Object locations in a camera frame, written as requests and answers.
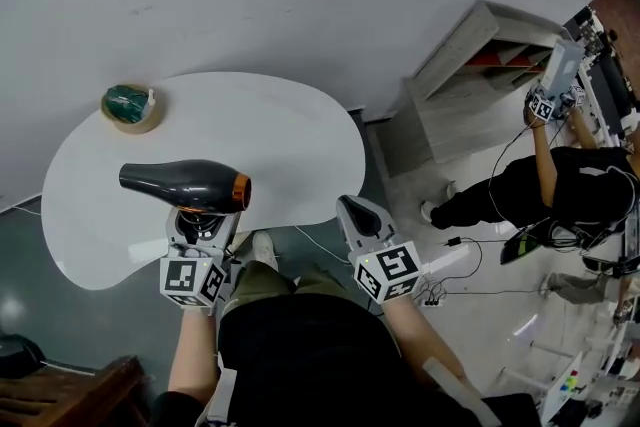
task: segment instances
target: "black pants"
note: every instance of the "black pants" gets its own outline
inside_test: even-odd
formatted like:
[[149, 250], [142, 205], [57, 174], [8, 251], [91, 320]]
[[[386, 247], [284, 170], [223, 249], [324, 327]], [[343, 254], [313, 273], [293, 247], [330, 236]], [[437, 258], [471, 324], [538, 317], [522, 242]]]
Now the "black pants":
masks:
[[512, 162], [504, 173], [459, 192], [431, 211], [431, 223], [445, 230], [451, 226], [473, 226], [480, 221], [499, 223], [505, 219], [518, 228], [549, 217], [551, 209], [542, 203], [535, 157]]

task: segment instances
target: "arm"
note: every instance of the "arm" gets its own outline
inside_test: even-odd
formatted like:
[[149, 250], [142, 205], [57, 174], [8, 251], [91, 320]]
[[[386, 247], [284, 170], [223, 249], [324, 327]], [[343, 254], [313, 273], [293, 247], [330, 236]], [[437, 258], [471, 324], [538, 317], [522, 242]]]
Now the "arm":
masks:
[[571, 122], [571, 127], [578, 138], [580, 146], [585, 150], [597, 150], [598, 143], [591, 134], [589, 127], [587, 127], [587, 124], [584, 122], [580, 109], [571, 109], [569, 112], [569, 121]]
[[215, 352], [214, 318], [185, 310], [169, 376], [169, 391], [184, 393], [206, 405], [218, 383]]
[[629, 291], [629, 286], [631, 285], [631, 278], [622, 278], [620, 280], [620, 289], [618, 290], [618, 306], [616, 308], [616, 312], [613, 314], [614, 318], [618, 317], [622, 313], [622, 307], [627, 298], [627, 292]]
[[382, 311], [403, 358], [418, 381], [423, 384], [434, 384], [422, 369], [422, 365], [430, 357], [434, 357], [463, 384], [475, 391], [467, 379], [460, 360], [424, 318], [411, 296], [405, 295], [382, 303]]
[[629, 136], [629, 142], [633, 145], [633, 155], [629, 163], [637, 174], [640, 170], [640, 124]]
[[533, 141], [536, 148], [536, 167], [538, 168], [538, 180], [540, 180], [540, 194], [542, 202], [551, 208], [553, 196], [556, 192], [558, 171], [551, 157], [551, 150], [547, 142], [547, 133], [544, 123], [535, 117], [531, 109], [527, 108], [527, 116], [533, 130]]

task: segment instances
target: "kidney-shaped table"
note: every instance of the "kidney-shaped table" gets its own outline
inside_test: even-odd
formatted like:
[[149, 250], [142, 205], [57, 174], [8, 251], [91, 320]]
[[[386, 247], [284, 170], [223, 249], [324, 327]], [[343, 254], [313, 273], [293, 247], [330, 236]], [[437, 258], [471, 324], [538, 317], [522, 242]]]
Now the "kidney-shaped table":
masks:
[[238, 231], [317, 224], [364, 180], [349, 114], [309, 86], [248, 73], [196, 73], [152, 84], [162, 123], [118, 131], [100, 111], [62, 143], [47, 172], [42, 224], [49, 251], [76, 285], [111, 287], [166, 253], [170, 206], [120, 187], [123, 164], [209, 159], [251, 177]]

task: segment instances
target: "person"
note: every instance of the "person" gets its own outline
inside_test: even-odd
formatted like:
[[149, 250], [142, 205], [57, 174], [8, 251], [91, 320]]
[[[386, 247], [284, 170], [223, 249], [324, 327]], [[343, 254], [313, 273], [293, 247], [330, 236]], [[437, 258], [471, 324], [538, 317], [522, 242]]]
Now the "person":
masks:
[[[437, 206], [424, 201], [422, 217], [435, 228], [509, 221], [523, 228], [553, 217], [576, 222], [619, 223], [640, 192], [640, 157], [623, 148], [598, 148], [579, 108], [569, 121], [582, 148], [549, 148], [545, 123], [527, 108], [535, 155], [511, 162], [493, 179], [479, 182]], [[640, 132], [631, 136], [640, 148]]]
[[[231, 371], [223, 425], [480, 425], [422, 369], [436, 358], [480, 400], [411, 296], [382, 304], [387, 329], [330, 275], [313, 270], [297, 286], [280, 275], [267, 233], [256, 233], [253, 247], [256, 260], [222, 312], [217, 356], [214, 319], [184, 312], [169, 391], [154, 403], [152, 427], [194, 426], [217, 386], [213, 402], [228, 395], [221, 383]], [[502, 425], [540, 425], [530, 395], [483, 401]]]
[[627, 300], [640, 296], [640, 278], [620, 279], [601, 274], [596, 278], [580, 278], [564, 273], [551, 273], [541, 286], [544, 296], [555, 293], [571, 304], [617, 302], [614, 322], [619, 323]]

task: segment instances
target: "green object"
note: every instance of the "green object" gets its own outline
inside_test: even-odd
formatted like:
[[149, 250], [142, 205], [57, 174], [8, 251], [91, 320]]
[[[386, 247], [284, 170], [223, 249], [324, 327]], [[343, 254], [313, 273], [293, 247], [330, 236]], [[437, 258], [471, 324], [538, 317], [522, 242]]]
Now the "green object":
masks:
[[113, 86], [107, 90], [105, 105], [113, 117], [123, 123], [138, 123], [145, 117], [149, 95], [129, 86]]
[[515, 262], [542, 246], [541, 240], [543, 240], [544, 232], [538, 231], [535, 232], [535, 235], [531, 234], [530, 232], [533, 231], [534, 228], [535, 226], [526, 228], [524, 231], [518, 232], [517, 235], [509, 239], [500, 253], [501, 265]]
[[268, 264], [251, 261], [238, 280], [222, 315], [241, 305], [291, 294], [324, 294], [352, 300], [349, 292], [331, 274], [317, 266], [304, 272], [296, 285]]

